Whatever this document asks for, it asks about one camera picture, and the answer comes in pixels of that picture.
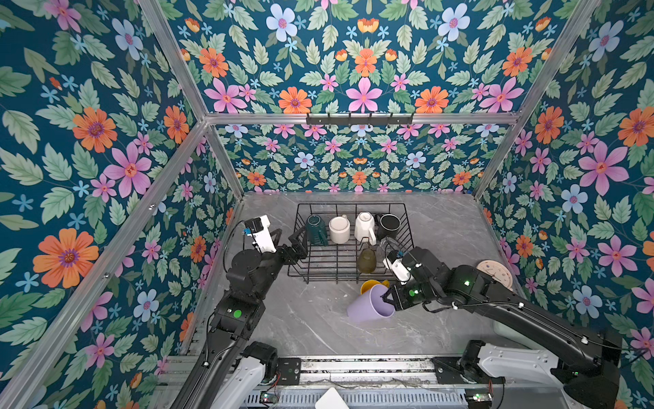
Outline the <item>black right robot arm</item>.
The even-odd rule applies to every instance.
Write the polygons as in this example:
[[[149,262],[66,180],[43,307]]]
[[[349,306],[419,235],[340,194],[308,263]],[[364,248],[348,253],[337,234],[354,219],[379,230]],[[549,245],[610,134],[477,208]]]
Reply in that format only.
[[[397,283],[383,301],[401,311],[429,303],[439,311],[485,316],[535,342],[536,349],[504,349],[470,341],[454,368],[463,379],[485,383],[520,378],[561,388],[587,408],[612,408],[619,391],[621,339],[594,332],[521,298],[489,274],[469,265],[447,267],[431,251],[393,251],[384,261]]]

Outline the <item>yellow mug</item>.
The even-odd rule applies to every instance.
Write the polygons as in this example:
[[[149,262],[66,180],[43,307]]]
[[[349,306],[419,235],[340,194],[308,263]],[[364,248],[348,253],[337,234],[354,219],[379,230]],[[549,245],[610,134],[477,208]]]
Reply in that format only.
[[[389,281],[376,281],[375,279],[369,279],[368,281],[364,282],[361,287],[359,293],[361,295],[367,293],[369,290],[371,290],[375,286],[385,286],[386,288],[390,287],[390,282]]]

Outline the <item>clear glass cup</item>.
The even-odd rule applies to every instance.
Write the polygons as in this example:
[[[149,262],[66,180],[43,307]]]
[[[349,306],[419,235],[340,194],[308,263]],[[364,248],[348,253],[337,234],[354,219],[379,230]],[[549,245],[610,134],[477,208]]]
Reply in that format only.
[[[402,250],[404,250],[404,247],[398,240],[392,237],[384,237],[377,242],[376,258],[382,262],[391,252],[400,252]]]

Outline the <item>olive green glass cup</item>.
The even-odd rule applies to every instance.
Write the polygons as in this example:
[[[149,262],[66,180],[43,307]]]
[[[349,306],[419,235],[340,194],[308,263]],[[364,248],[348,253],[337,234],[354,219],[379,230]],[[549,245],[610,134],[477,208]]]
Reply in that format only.
[[[357,259],[357,270],[361,274],[372,274],[376,271],[376,252],[371,248],[364,249],[360,252]]]

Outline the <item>black mug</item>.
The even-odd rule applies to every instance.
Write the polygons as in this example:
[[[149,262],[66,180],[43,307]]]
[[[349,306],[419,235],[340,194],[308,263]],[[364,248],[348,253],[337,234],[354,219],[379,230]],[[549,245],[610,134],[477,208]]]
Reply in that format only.
[[[377,214],[377,238],[396,238],[401,227],[400,219],[392,213]]]

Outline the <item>red white mug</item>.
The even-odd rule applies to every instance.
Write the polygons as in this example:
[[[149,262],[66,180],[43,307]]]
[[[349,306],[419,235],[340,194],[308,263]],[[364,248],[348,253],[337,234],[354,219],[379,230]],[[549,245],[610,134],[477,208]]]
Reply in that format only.
[[[336,216],[330,219],[328,229],[330,240],[336,245],[345,245],[350,238],[350,221],[346,216]]]

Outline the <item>white green mug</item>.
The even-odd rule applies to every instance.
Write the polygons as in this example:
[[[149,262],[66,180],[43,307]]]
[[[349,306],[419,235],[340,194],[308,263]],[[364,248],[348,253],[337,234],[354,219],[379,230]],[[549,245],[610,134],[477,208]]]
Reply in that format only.
[[[313,246],[326,246],[329,245],[329,237],[325,226],[325,221],[321,216],[311,215],[306,220],[305,224],[308,241]]]

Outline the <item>white faceted mug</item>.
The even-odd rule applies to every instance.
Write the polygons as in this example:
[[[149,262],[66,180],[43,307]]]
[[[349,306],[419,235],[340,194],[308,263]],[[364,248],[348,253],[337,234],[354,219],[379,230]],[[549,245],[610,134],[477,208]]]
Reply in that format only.
[[[358,242],[376,245],[375,218],[371,213],[359,213],[355,221],[354,237]]]

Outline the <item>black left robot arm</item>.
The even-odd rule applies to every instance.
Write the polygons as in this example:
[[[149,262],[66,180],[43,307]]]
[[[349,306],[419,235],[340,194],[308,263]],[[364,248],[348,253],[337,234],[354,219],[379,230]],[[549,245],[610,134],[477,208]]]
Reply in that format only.
[[[198,361],[172,404],[174,408],[239,408],[262,382],[277,376],[277,349],[250,337],[266,310],[264,300],[282,268],[308,256],[298,241],[275,252],[237,253],[227,272],[229,287],[206,327]]]

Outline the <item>lavender cup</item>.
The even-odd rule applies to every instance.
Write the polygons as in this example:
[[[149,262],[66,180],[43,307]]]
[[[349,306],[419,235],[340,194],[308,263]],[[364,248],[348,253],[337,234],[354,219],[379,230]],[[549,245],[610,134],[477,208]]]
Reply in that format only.
[[[369,291],[359,295],[348,307],[347,317],[354,323],[364,323],[392,317],[395,307],[383,300],[388,288],[382,284],[374,285]]]

